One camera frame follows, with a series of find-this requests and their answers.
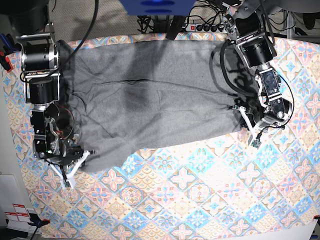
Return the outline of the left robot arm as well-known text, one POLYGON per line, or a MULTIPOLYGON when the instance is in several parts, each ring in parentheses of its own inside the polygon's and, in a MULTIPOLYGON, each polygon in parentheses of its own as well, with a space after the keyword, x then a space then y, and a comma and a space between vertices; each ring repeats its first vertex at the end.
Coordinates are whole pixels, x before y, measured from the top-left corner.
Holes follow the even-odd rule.
POLYGON ((280 87, 284 79, 271 65, 277 52, 264 2, 244 0, 238 6, 229 7, 223 17, 223 25, 228 39, 219 54, 222 74, 232 90, 253 101, 235 104, 233 110, 240 112, 245 127, 251 133, 248 144, 258 149, 262 134, 268 129, 285 129, 293 116, 295 101, 283 98, 280 87), (257 92, 245 91, 230 81, 224 60, 229 46, 234 47, 244 65, 255 71, 257 92))

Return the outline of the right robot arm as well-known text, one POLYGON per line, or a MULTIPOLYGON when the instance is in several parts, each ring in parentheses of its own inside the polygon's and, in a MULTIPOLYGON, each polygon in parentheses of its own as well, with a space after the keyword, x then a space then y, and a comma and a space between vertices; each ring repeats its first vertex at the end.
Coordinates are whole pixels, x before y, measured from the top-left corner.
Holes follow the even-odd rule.
POLYGON ((75 119, 60 100, 60 45, 55 38, 47 0, 19 3, 10 17, 21 43, 21 81, 24 99, 32 104, 33 154, 59 176, 63 188, 74 188, 75 173, 93 151, 84 150, 74 137, 75 119))

